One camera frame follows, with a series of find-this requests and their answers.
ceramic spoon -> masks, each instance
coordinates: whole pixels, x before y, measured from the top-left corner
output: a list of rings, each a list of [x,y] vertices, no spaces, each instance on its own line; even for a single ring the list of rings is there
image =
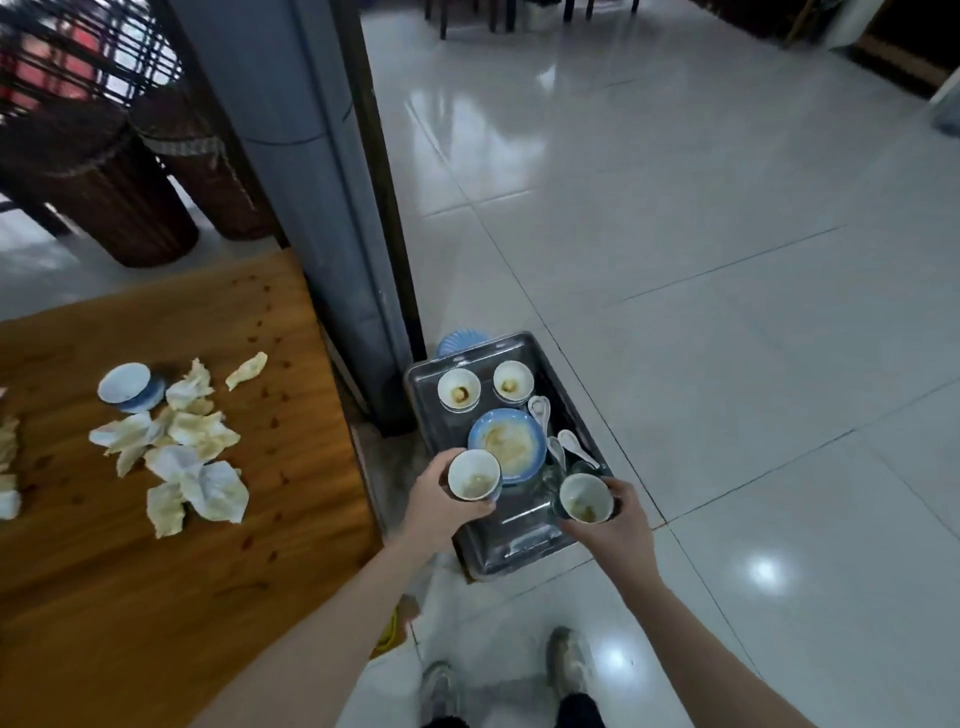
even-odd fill
[[[561,473],[566,477],[566,455],[564,454],[564,446],[560,444],[560,440],[556,437],[548,437],[546,439],[546,448],[553,459],[557,461],[557,465],[560,466]]]
[[[550,400],[541,395],[534,395],[527,402],[527,409],[533,415],[534,420],[543,429],[543,437],[549,437],[546,431],[547,424],[550,422]]]
[[[577,436],[570,430],[562,429],[557,433],[557,439],[565,449],[568,449],[585,463],[592,466],[594,470],[600,470],[600,463],[587,455],[587,451],[580,447],[580,441],[577,439]]]

small cup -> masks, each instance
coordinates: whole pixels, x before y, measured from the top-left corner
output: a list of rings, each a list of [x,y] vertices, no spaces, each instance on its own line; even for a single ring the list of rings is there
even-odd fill
[[[460,500],[496,500],[500,495],[500,463],[484,449],[468,449],[450,462],[450,492]]]
[[[156,407],[163,399],[166,384],[146,364],[131,362],[114,367],[100,380],[97,397],[121,412],[136,414]]]
[[[568,475],[560,486],[560,516],[580,523],[602,523],[613,515],[613,494],[596,475]]]
[[[451,412],[469,412],[480,401],[480,377],[469,369],[451,369],[437,382],[437,396]]]
[[[493,370],[493,390],[510,404],[523,404],[534,393],[534,375],[526,364],[504,361]]]

foot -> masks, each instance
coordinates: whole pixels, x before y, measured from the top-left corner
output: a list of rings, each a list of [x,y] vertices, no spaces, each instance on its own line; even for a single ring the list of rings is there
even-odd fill
[[[420,685],[420,725],[439,717],[459,717],[460,685],[453,667],[434,663],[423,674]]]
[[[558,700],[575,692],[589,693],[593,665],[579,632],[566,627],[553,631],[546,646],[546,674]]]

hand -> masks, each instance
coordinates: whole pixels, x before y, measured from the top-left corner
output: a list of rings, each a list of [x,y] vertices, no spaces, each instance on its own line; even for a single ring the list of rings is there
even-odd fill
[[[614,511],[613,518],[603,523],[562,520],[561,530],[586,546],[600,568],[614,581],[635,578],[643,586],[659,584],[654,534],[634,486],[612,477],[605,477],[603,481],[619,501],[619,512]]]
[[[400,534],[420,549],[424,558],[446,548],[464,523],[488,516],[496,507],[489,500],[458,500],[441,485],[441,476],[450,461],[463,451],[464,448],[454,448],[441,452],[410,490]]]

wooden table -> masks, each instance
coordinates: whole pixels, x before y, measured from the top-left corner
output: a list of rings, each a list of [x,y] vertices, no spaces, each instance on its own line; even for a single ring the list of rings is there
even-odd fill
[[[233,392],[224,377],[270,356]],[[125,361],[181,376],[198,356],[243,439],[243,523],[188,515],[157,540],[142,465],[87,442]],[[0,413],[21,419],[23,510],[0,522],[0,725],[186,724],[379,550],[320,327],[289,252],[0,323]]]

